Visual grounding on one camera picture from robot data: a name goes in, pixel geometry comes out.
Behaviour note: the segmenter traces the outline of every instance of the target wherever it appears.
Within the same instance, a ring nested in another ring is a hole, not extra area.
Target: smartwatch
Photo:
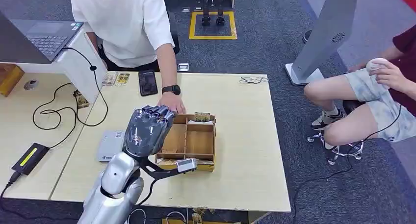
[[[162,88],[162,93],[165,93],[165,92],[172,92],[175,95],[179,95],[181,94],[181,88],[179,87],[179,85],[175,84],[172,86]]]

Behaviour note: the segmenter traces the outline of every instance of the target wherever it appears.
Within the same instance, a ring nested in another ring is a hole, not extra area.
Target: sneaker
[[[345,118],[345,115],[340,109],[338,109],[337,115],[328,115],[325,111],[322,111],[322,115],[312,123],[311,127],[313,130],[323,131],[329,124],[343,118]]]
[[[325,142],[325,149],[333,150],[334,148],[335,148],[334,146],[331,146],[331,145],[329,145],[328,143]]]

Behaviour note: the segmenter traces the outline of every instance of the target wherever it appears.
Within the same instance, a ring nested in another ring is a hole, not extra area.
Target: power adapter
[[[29,175],[48,151],[49,147],[33,143],[16,164],[13,165],[12,169],[18,173]]]

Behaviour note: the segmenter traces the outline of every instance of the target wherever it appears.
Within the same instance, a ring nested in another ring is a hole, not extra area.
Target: black pants
[[[160,72],[159,64],[157,63],[157,60],[138,67],[134,68],[125,68],[125,67],[119,67],[114,62],[110,61],[109,58],[105,55],[104,48],[98,47],[98,54],[100,55],[101,59],[105,61],[107,64],[107,70],[108,71],[147,71],[147,70],[153,70],[154,72]]]

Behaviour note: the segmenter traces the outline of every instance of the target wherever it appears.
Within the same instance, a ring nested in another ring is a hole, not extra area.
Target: denim shorts
[[[345,75],[357,99],[370,107],[378,130],[389,126],[399,114],[400,104],[393,100],[390,92],[361,69]],[[378,133],[379,138],[398,142],[416,136],[416,117],[402,106],[398,120],[389,128]]]

